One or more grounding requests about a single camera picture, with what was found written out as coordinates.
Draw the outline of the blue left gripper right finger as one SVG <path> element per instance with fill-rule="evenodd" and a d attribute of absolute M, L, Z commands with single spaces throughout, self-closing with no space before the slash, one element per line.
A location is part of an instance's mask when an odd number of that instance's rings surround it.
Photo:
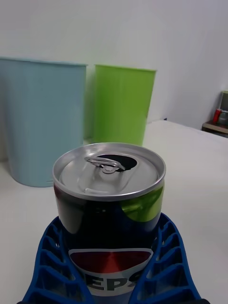
<path fill-rule="evenodd" d="M 192 280 L 181 235 L 174 223 L 161 214 L 152 259 L 142 272 L 131 304 L 207 304 Z"/>

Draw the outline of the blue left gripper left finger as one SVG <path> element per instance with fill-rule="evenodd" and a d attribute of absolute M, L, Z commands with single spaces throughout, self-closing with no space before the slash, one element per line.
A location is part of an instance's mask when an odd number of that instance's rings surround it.
<path fill-rule="evenodd" d="M 33 277 L 21 304 L 93 304 L 94 300 L 63 247 L 58 217 L 46 228 Z"/>

